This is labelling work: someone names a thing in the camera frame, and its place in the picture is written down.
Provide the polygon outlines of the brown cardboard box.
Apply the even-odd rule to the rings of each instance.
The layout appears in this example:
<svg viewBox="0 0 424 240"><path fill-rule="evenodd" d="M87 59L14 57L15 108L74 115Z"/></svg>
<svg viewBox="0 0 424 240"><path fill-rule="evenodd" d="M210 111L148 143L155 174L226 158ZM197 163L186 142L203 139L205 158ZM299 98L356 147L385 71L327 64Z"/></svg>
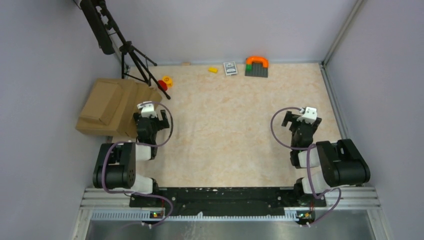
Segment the brown cardboard box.
<svg viewBox="0 0 424 240"><path fill-rule="evenodd" d="M108 125L123 96L124 89L116 79L98 79L79 114L85 123Z"/></svg>

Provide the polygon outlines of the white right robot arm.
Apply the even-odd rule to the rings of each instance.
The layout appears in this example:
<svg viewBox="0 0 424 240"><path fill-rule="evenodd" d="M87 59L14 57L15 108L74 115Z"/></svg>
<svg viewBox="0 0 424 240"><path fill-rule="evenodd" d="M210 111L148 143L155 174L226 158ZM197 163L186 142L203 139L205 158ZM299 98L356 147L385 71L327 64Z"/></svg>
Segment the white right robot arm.
<svg viewBox="0 0 424 240"><path fill-rule="evenodd" d="M320 171L296 180L293 200L299 206L307 206L314 198L328 189L340 186L361 185L369 182L371 171L363 156L351 139L313 143L321 118L314 110L302 115L287 111L282 126L290 123L290 162L297 169L319 168Z"/></svg>

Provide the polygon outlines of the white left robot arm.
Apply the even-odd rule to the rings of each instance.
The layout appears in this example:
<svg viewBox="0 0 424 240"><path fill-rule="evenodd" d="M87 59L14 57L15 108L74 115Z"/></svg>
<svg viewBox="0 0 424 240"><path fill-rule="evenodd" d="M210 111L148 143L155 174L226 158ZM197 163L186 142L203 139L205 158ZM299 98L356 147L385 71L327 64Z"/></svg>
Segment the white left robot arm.
<svg viewBox="0 0 424 240"><path fill-rule="evenodd" d="M136 141L118 144L103 143L100 146L92 175L92 184L97 189L105 186L108 190L129 194L140 193L141 200L149 207L160 202L160 193L155 190L153 178L137 173L138 162L151 161L157 156L157 134L170 128L165 110L156 113L134 113Z"/></svg>

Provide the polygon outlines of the stack of folded cardboard boxes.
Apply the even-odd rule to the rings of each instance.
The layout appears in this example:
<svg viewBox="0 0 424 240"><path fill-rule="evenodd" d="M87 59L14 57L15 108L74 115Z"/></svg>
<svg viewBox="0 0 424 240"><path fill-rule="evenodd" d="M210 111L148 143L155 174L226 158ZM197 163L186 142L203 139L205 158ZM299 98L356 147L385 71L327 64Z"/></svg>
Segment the stack of folded cardboard boxes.
<svg viewBox="0 0 424 240"><path fill-rule="evenodd" d="M75 129L85 135L130 137L137 136L133 114L138 112L137 105L143 102L161 102L162 96L157 89L134 79L116 79L123 87L123 95L108 125L87 123L78 118Z"/></svg>

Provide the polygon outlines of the red round toy disc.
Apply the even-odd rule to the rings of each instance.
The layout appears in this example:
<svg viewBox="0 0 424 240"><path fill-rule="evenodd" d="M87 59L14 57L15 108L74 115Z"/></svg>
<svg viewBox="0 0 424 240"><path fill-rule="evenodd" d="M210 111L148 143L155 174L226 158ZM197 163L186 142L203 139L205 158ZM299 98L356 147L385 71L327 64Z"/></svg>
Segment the red round toy disc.
<svg viewBox="0 0 424 240"><path fill-rule="evenodd" d="M158 83L164 91L168 90L168 85L163 80L159 80Z"/></svg>

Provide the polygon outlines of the yellow round toy disc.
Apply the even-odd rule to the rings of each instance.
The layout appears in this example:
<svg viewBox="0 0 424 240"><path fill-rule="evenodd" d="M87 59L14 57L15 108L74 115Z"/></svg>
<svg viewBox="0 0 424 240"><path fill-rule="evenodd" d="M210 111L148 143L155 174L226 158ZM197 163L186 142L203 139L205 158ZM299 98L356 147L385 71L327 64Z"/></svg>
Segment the yellow round toy disc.
<svg viewBox="0 0 424 240"><path fill-rule="evenodd" d="M172 88L174 85L173 79L170 76L163 76L162 81L166 84L168 88Z"/></svg>

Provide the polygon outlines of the grey building baseplate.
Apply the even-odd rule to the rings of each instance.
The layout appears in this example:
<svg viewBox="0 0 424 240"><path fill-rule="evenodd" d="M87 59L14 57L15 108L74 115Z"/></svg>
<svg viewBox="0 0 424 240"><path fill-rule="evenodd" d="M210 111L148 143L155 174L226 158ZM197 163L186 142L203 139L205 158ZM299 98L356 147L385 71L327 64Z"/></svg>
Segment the grey building baseplate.
<svg viewBox="0 0 424 240"><path fill-rule="evenodd" d="M262 67L260 63L253 63L252 69L250 71L244 72L246 77L258 77L258 78L267 78L268 77L268 68Z"/></svg>

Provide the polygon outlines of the orange arch toy piece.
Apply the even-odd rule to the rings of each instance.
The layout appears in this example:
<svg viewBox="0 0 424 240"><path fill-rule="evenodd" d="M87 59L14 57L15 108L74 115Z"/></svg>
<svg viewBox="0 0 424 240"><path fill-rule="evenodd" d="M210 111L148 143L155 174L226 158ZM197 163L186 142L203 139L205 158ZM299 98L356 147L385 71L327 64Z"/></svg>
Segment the orange arch toy piece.
<svg viewBox="0 0 424 240"><path fill-rule="evenodd" d="M262 56L249 56L245 61L246 65L252 65L253 63L261 64L263 68L269 67L268 59Z"/></svg>

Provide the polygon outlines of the yellow toy block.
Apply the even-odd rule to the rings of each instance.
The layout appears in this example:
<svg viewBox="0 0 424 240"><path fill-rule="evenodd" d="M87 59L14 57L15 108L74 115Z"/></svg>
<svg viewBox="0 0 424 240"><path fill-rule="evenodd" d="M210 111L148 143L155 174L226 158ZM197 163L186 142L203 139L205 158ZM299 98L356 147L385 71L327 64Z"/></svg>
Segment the yellow toy block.
<svg viewBox="0 0 424 240"><path fill-rule="evenodd" d="M209 67L208 68L208 71L211 72L211 73L215 73L216 74L218 72L218 69L215 68L215 67Z"/></svg>

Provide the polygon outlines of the blue playing card deck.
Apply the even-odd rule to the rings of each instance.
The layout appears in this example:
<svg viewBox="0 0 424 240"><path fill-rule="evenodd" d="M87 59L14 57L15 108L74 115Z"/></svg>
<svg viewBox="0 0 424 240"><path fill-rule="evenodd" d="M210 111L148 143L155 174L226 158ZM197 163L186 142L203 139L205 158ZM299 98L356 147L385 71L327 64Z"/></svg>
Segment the blue playing card deck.
<svg viewBox="0 0 424 240"><path fill-rule="evenodd" d="M224 62L223 67L226 76L234 76L238 74L237 65L235 61Z"/></svg>

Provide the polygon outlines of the aluminium frame rail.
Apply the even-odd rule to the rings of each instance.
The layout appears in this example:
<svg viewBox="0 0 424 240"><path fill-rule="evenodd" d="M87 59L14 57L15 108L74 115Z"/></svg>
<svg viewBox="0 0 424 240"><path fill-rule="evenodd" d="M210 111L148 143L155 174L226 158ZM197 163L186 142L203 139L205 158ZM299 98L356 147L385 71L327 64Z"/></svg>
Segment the aluminium frame rail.
<svg viewBox="0 0 424 240"><path fill-rule="evenodd" d="M284 215L277 216L205 216L203 213L191 216L172 216L171 210L164 208L130 207L131 197L140 196L134 193L121 193L116 190L106 192L100 188L87 188L84 191L80 208L91 211L90 218L97 221L132 221L156 224L166 222L293 222L296 226L312 226L318 221L328 219L335 212L353 213L366 211L372 232L378 240L389 240L391 234L387 230L381 203L375 188L370 186L338 186L327 189L320 194L313 194L314 200L325 200L326 206L286 207ZM170 206L172 202L163 196L144 196L165 200Z"/></svg>

